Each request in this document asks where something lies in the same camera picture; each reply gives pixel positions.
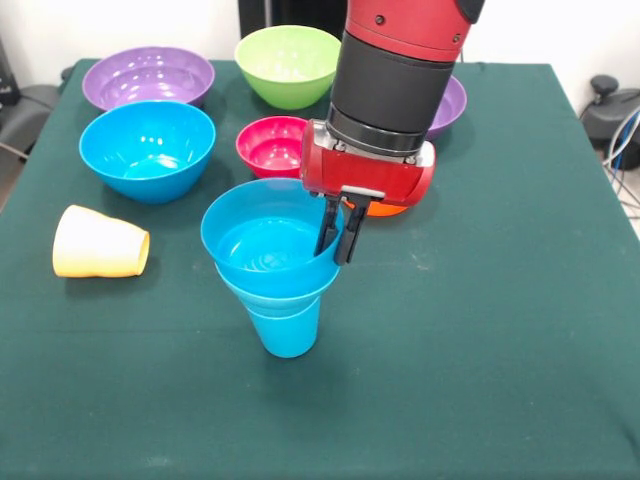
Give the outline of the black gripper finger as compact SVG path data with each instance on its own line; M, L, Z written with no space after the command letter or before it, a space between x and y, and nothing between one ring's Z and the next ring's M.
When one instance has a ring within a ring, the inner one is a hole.
M340 199L336 196L325 196L325 210L319 229L314 255L319 256L329 247L337 247L339 243Z
M351 262L362 223L366 218L371 203L371 198L348 197L347 201L352 204L353 207L334 254L334 262L337 265L346 265Z

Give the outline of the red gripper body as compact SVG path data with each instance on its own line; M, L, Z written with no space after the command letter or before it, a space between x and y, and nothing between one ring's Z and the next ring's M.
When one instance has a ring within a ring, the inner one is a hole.
M391 157L343 142L321 120L309 120L303 130L300 177L310 192L410 207L427 193L435 168L436 150L428 141L413 155Z

